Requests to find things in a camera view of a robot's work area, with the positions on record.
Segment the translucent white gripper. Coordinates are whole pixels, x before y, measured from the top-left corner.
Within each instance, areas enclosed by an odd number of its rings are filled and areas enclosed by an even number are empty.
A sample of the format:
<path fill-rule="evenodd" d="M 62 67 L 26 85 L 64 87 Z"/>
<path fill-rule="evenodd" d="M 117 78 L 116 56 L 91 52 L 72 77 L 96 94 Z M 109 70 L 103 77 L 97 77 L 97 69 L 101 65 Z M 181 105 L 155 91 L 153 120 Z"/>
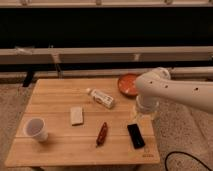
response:
<path fill-rule="evenodd" d="M 134 121 L 139 121 L 142 118 L 145 118 L 146 116 L 149 116 L 151 118 L 151 120 L 154 120 L 156 118 L 157 112 L 154 111 L 152 113 L 142 113 L 140 112 L 136 107 L 133 107 L 133 120 Z"/>

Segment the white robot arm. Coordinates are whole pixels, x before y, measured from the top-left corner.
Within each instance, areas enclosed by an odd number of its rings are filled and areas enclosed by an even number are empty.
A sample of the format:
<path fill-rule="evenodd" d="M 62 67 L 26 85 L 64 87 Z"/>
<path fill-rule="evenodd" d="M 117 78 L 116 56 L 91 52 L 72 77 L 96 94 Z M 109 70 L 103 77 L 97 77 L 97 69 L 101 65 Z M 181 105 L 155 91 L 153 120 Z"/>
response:
<path fill-rule="evenodd" d="M 135 117 L 150 115 L 154 119 L 159 98 L 213 114 L 213 82 L 172 80 L 166 68 L 158 67 L 139 75 L 135 87 Z"/>

